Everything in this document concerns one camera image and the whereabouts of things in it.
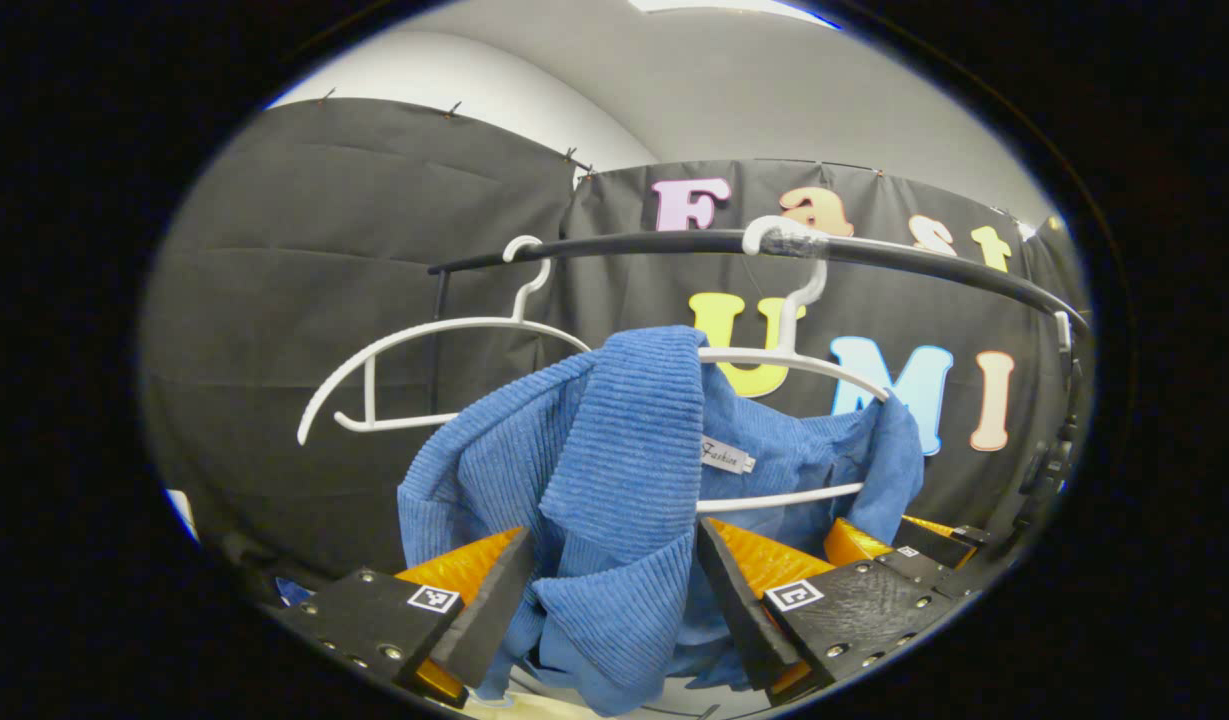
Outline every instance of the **black rod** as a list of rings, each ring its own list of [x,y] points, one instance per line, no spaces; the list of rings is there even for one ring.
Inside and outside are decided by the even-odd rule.
[[[717,229],[717,231],[608,233],[608,236],[590,240],[565,240],[522,247],[517,251],[512,263],[528,263],[528,260],[547,258],[590,258],[590,256],[681,256],[692,254],[692,252],[742,254],[744,231]],[[800,238],[777,241],[766,238],[761,247],[761,254],[878,265],[878,268],[941,278],[946,281],[997,292],[997,295],[1010,297],[1047,315],[1063,311],[1070,318],[1072,327],[1082,334],[1090,333],[1085,318],[1052,292],[1010,273],[971,263],[971,260],[952,258],[952,256],[940,256],[938,252],[928,249],[847,237],[833,237],[828,243]],[[501,254],[474,256],[474,258],[454,260],[454,263],[430,265],[426,272],[431,274],[455,273],[504,264]]]
[[[433,310],[433,322],[441,319],[445,311],[445,296],[449,295],[450,274],[440,273],[436,278],[436,307]],[[431,333],[426,337],[426,414],[436,414],[436,366],[440,356],[441,333]]]

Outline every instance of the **black fabric backdrop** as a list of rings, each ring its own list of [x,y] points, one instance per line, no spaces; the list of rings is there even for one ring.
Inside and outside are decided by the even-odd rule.
[[[167,487],[189,496],[206,547],[240,534],[322,577],[360,565],[402,569],[395,489],[434,429],[339,428],[336,412],[363,415],[358,372],[332,393],[300,447],[295,428],[313,388],[359,348],[431,318],[436,281],[428,264],[500,252],[519,233],[556,242],[655,229],[650,186],[660,179],[728,179],[732,195],[717,204],[714,229],[779,214],[783,192],[810,186],[841,197],[857,237],[911,245],[907,219],[918,213],[946,225],[961,258],[981,260],[970,231],[992,225],[1010,243],[1010,273],[1035,273],[1068,301],[1074,296],[1066,292],[1079,290],[1062,237],[1021,243],[1007,215],[869,170],[789,160],[665,163],[599,173],[576,190],[571,174],[562,155],[526,138],[382,100],[263,111],[218,155],[181,208],[149,283],[140,366],[149,446]],[[509,315],[515,290],[537,269],[455,273],[444,316]],[[756,302],[787,295],[807,273],[798,260],[737,256],[558,260],[527,318],[600,346],[622,329],[693,324],[693,292],[730,292],[747,305],[732,345],[761,346]],[[1015,500],[1010,488],[1035,442],[1053,437],[1066,405],[1052,319],[992,292],[834,263],[823,299],[798,327],[798,350],[828,360],[833,338],[871,338],[892,375],[917,346],[951,351],[941,447],[925,457],[925,489],[909,510],[923,518],[988,523]],[[975,355],[988,350],[1016,364],[1010,442],[980,452],[968,446],[983,398]],[[445,333],[438,412],[462,409],[570,351],[532,333]],[[380,419],[426,414],[426,358],[425,342],[380,356]],[[832,378],[791,372],[760,401],[806,417],[830,413],[833,394]]]

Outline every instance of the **white hanger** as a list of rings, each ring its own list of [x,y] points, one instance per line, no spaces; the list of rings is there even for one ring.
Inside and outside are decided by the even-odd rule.
[[[832,233],[807,229],[790,217],[780,215],[764,215],[757,217],[747,225],[744,232],[744,252],[756,256],[761,251],[761,242],[771,233],[783,238],[811,238],[830,242]],[[811,374],[830,375],[830,377],[862,387],[876,397],[876,401],[889,399],[889,392],[884,387],[875,385],[869,378],[853,374],[841,365],[796,354],[796,312],[805,305],[810,305],[823,295],[823,288],[828,283],[828,262],[815,260],[814,274],[805,288],[793,291],[783,301],[783,311],[779,318],[778,345],[774,350],[757,350],[751,346],[701,346],[698,348],[698,361],[701,362],[751,362],[763,365],[779,365],[784,369],[809,370]],[[811,491],[794,491],[787,495],[768,495],[763,498],[732,498],[732,500],[702,500],[698,501],[698,512],[725,512],[732,510],[751,510],[756,507],[779,507],[794,505],[794,503],[811,503],[825,500],[826,498],[838,498],[850,495],[862,490],[862,483],[850,483],[846,487],[832,487],[812,489]]]
[[[503,259],[505,263],[510,263],[510,260],[512,260],[512,258],[517,254],[519,247],[525,245],[542,245],[542,241],[537,237],[528,236],[527,233],[514,238],[514,241],[509,242],[508,247],[503,251]],[[440,425],[454,420],[458,413],[423,415],[422,418],[398,418],[395,420],[375,419],[375,356],[381,351],[387,350],[390,346],[414,340],[414,338],[418,337],[462,328],[521,328],[540,332],[551,337],[558,337],[560,340],[568,342],[569,345],[578,346],[579,350],[591,351],[590,346],[585,345],[585,343],[578,340],[576,337],[569,333],[551,326],[533,323],[530,322],[530,319],[524,318],[524,313],[526,313],[526,299],[530,297],[531,292],[537,291],[538,288],[542,288],[544,283],[547,283],[547,275],[549,274],[551,259],[542,260],[542,270],[538,272],[532,281],[524,284],[521,290],[517,290],[517,301],[515,301],[515,305],[512,306],[512,316],[510,316],[510,318],[438,319],[438,322],[434,323],[415,326],[413,328],[390,334],[385,338],[380,338],[380,340],[372,342],[370,345],[363,348],[347,362],[339,365],[339,369],[331,374],[331,376],[321,383],[321,387],[316,388],[316,393],[312,394],[312,401],[310,401],[306,409],[304,409],[304,419],[299,421],[299,445],[307,442],[307,432],[312,426],[312,419],[316,418],[317,410],[320,410],[321,405],[324,404],[326,398],[331,396],[331,392],[334,391],[334,388],[338,387],[339,383],[353,372],[353,370],[359,369],[361,365],[366,369],[366,382],[364,382],[364,391],[366,391],[366,419],[353,420],[343,413],[336,413],[334,419],[338,420],[343,428],[349,429],[353,432],[377,432],[379,430]]]

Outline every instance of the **ribbed knit fabric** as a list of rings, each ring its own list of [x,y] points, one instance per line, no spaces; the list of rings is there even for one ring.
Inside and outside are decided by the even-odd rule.
[[[514,663],[605,716],[654,700],[669,675],[745,688],[693,552],[698,500],[864,482],[854,496],[719,516],[815,557],[838,515],[893,538],[924,468],[902,402],[789,418],[737,397],[698,362],[702,345],[688,327],[614,334],[483,397],[410,464],[398,489],[409,565],[520,525],[537,538],[481,697],[501,697]],[[702,436],[747,452],[755,471],[702,464]]]

